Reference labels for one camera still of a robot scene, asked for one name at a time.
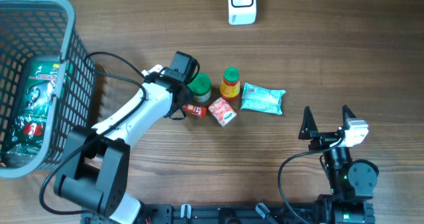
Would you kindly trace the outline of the red sauce sachet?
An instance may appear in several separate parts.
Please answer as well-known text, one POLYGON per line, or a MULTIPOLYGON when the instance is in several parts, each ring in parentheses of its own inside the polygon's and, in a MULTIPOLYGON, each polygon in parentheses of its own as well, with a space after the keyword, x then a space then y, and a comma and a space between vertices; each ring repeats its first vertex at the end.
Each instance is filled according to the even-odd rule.
POLYGON ((204 118, 206 116, 207 113, 207 109, 205 107, 201 107, 201 106, 197 106, 197 105, 193 105, 193 104, 185 104, 182 109, 185 112, 191 113, 193 115, 196 115, 200 118, 204 118))

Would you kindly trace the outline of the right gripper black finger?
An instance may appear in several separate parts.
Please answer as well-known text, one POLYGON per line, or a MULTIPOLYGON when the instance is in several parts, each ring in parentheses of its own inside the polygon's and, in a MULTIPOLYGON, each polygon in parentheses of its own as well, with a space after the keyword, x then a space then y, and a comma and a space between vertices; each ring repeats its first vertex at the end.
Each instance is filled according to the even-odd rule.
POLYGON ((299 131, 298 139, 299 140, 311 140, 317 139, 319 137, 319 131, 313 114, 311 112, 310 106, 305 107, 303 113, 303 121, 299 131))
POLYGON ((348 105, 342 107, 343 124, 348 125, 357 120, 356 115, 350 110, 348 105))

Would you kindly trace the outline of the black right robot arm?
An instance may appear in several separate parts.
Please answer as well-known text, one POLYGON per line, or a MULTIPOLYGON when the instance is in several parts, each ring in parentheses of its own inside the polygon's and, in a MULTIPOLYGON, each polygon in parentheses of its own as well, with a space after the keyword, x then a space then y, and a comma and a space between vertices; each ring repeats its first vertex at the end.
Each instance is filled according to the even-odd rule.
POLYGON ((379 169, 374 163, 353 160, 350 149, 368 134, 368 123, 344 105, 343 125, 335 132, 319 132, 310 107, 304 109, 299 139, 308 140, 310 151, 322 154, 320 163, 329 181, 331 194, 321 194, 312 205, 312 223, 375 223, 373 205, 379 169))

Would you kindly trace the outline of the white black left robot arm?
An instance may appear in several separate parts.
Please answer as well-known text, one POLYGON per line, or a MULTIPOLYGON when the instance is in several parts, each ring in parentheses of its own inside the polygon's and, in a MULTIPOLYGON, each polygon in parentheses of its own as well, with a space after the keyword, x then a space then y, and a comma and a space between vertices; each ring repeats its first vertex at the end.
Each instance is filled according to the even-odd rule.
POLYGON ((139 92, 108 120, 70 131, 50 177, 57 196, 81 207, 82 223, 141 222, 142 202, 126 193, 130 151, 157 120, 192 100, 188 85, 198 73, 199 62, 177 51, 170 66, 144 73, 139 92))

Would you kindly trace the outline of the red white small box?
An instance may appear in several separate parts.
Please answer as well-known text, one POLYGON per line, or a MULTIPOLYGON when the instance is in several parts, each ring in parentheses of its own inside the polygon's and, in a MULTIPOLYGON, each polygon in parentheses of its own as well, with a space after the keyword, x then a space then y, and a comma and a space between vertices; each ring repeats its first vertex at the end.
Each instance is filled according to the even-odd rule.
POLYGON ((222 97, 212 102, 208 106, 208 110, 222 127, 228 125, 237 116, 237 113, 230 106, 229 102, 222 97))

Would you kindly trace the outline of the teal wet wipes pack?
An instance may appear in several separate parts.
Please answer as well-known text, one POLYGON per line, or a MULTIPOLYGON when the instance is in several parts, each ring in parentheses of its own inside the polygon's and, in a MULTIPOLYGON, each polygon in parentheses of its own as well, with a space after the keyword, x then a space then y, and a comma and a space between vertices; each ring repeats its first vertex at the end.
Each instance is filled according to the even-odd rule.
POLYGON ((249 109, 262 113, 281 115, 283 89, 267 89, 245 83, 242 93, 241 109, 249 109))

